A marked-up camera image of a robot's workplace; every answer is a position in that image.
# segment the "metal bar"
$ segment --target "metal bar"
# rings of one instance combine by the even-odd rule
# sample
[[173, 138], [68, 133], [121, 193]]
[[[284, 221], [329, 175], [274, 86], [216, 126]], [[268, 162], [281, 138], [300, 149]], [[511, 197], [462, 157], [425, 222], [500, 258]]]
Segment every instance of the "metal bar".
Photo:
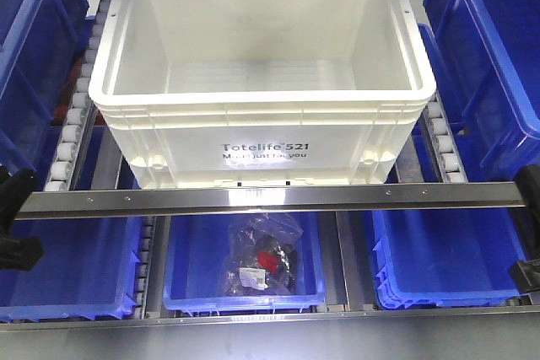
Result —
[[347, 294], [347, 309], [349, 311], [360, 311], [364, 309], [365, 297], [360, 284], [360, 273], [356, 262], [356, 250], [354, 248], [351, 223], [346, 212], [336, 212], [336, 226], [341, 251], [341, 262], [343, 263], [343, 280], [345, 281], [345, 293]]
[[510, 182], [68, 191], [32, 194], [18, 218], [523, 206]]
[[345, 310], [347, 294], [343, 280], [343, 265], [339, 251], [335, 212], [319, 212], [319, 246], [325, 284], [325, 302], [317, 307], [319, 312], [332, 309]]
[[92, 190], [113, 190], [118, 186], [120, 168], [122, 166], [122, 152], [116, 144], [109, 127], [103, 129], [100, 152], [95, 164]]
[[419, 156], [414, 147], [413, 138], [409, 136], [402, 151], [396, 159], [396, 175], [399, 183], [422, 183], [422, 168]]
[[169, 311], [163, 307], [169, 227], [170, 217], [156, 218], [150, 262], [148, 264], [148, 290], [143, 306], [143, 316], [145, 318], [172, 318], [174, 316], [174, 311]]
[[0, 324], [0, 333], [15, 330], [83, 330], [83, 329], [115, 329], [142, 326], [166, 325], [216, 325], [238, 323], [267, 323], [308, 320], [346, 320], [361, 318], [407, 318], [432, 316], [463, 316], [490, 314], [530, 314], [540, 313], [540, 305], [521, 307], [476, 307], [445, 309], [404, 309], [392, 311], [351, 311], [302, 314], [250, 314], [231, 316], [208, 316], [193, 318], [165, 318], [146, 320], [88, 320], [73, 322], [42, 322], [22, 324]]

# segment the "metal rail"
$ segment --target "metal rail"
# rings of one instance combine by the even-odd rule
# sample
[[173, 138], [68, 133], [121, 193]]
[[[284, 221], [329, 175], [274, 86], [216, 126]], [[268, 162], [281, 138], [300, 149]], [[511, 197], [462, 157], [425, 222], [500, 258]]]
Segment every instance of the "metal rail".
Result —
[[71, 322], [42, 322], [23, 324], [0, 324], [0, 333], [22, 330], [80, 330], [80, 329], [117, 329], [142, 326], [166, 325], [222, 325], [235, 323], [267, 323], [307, 320], [346, 320], [361, 318], [407, 318], [432, 316], [462, 316], [486, 314], [530, 314], [540, 312], [540, 305], [477, 307], [477, 308], [441, 308], [441, 309], [403, 309], [398, 311], [352, 311], [306, 314], [238, 314], [230, 316], [205, 316], [193, 318], [161, 318], [146, 320], [86, 320]]
[[523, 207], [510, 182], [37, 192], [18, 219], [254, 211]]

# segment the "white plastic crate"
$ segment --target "white plastic crate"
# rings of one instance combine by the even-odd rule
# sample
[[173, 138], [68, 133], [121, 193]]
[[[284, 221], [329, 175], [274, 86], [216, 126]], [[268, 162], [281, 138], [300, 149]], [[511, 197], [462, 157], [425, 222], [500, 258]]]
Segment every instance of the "white plastic crate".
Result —
[[143, 188], [381, 183], [435, 91], [408, 0], [112, 0], [94, 69]]

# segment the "plastic bag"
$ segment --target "plastic bag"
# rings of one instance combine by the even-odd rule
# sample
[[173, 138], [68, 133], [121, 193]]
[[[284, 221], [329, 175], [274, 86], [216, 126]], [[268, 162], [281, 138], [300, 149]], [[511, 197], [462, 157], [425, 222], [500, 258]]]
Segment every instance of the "plastic bag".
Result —
[[285, 213], [238, 216], [229, 226], [222, 291], [229, 296], [291, 295], [302, 228]]

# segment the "blue plastic bin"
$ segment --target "blue plastic bin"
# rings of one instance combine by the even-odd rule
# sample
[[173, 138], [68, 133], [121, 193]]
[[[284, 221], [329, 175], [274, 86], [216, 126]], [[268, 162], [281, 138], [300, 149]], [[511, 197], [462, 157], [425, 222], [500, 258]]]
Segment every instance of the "blue plastic bin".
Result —
[[0, 0], [0, 164], [35, 169], [86, 0]]
[[132, 312], [141, 218], [19, 221], [13, 233], [41, 239], [29, 271], [0, 271], [0, 320]]
[[540, 0], [424, 0], [481, 165], [540, 164]]
[[373, 211], [369, 220], [384, 309], [491, 306], [519, 295], [508, 268], [525, 255], [508, 210]]
[[219, 296], [229, 224], [250, 214], [197, 215], [173, 218], [165, 271], [163, 304], [188, 314], [254, 309], [306, 309], [324, 301], [321, 252], [314, 212], [291, 213], [304, 229], [298, 252], [296, 294], [255, 297]]

